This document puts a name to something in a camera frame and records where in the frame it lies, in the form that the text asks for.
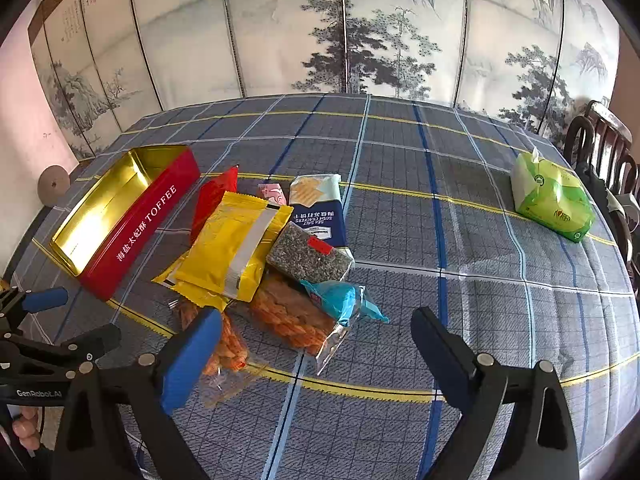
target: blue gripper pad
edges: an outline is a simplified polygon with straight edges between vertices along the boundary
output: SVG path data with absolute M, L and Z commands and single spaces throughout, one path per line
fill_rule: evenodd
M 27 295 L 22 300 L 22 309 L 25 312 L 35 314 L 36 312 L 62 306 L 66 304 L 68 299 L 69 295 L 63 286 L 48 288 L 41 292 L 27 292 Z
M 222 316 L 213 307 L 201 309 L 182 335 L 189 336 L 162 378 L 160 404 L 167 415 L 184 406 L 222 334 Z

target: pink package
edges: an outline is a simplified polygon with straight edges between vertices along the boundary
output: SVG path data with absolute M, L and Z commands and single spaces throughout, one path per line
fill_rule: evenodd
M 287 205 L 287 199 L 284 197 L 280 184 L 258 184 L 260 196 L 275 205 Z

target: gray tablecloth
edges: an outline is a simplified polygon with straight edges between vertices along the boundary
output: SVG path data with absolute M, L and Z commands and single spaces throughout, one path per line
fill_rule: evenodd
M 100 365 L 156 351 L 178 330 L 171 291 L 150 280 L 188 246 L 197 192 L 176 210 L 105 304 L 47 256 L 51 234 L 120 153 L 188 143 L 203 178 L 240 165 L 239 192 L 270 176 L 340 173 L 349 280 L 367 286 L 389 324 L 361 320 L 318 379 L 308 359 L 234 318 L 270 368 L 234 398 L 206 408 L 198 391 L 174 413 L 212 478 L 399 479 L 425 472 L 459 413 L 434 391 L 412 342 L 417 306 L 501 363 L 551 361 L 564 386 L 584 462 L 638 410 L 639 321 L 613 237 L 598 213 L 574 244 L 514 212 L 509 170 L 545 139 L 450 108 L 372 96 L 305 94 L 171 110 L 140 120 L 91 163 L 41 225 L 17 267 L 23 288 L 64 285 L 69 304 L 38 314 L 61 341 L 105 322 L 123 345 Z M 485 478 L 508 423 L 500 416 L 474 476 Z M 130 413 L 124 418 L 141 449 Z M 147 460 L 145 465 L 153 470 Z

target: yellow snack package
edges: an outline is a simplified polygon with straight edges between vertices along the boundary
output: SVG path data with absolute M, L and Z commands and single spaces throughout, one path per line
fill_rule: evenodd
M 175 279 L 251 301 L 267 254 L 292 211 L 291 206 L 226 191 L 177 267 Z
M 224 296 L 211 292 L 201 286 L 193 285 L 193 283 L 175 279 L 175 271 L 182 265 L 182 262 L 186 258 L 188 252 L 189 251 L 185 252 L 167 269 L 165 269 L 164 272 L 159 276 L 156 276 L 151 281 L 174 290 L 178 294 L 187 298 L 187 300 L 191 301 L 191 303 L 195 303 L 197 306 L 212 306 L 222 312 L 231 301 L 229 298 L 225 298 Z

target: green tissue package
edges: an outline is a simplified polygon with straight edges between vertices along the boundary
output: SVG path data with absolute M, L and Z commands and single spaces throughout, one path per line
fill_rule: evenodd
M 516 211 L 573 242 L 579 242 L 595 218 L 582 183 L 570 170 L 538 153 L 520 153 L 511 168 Z

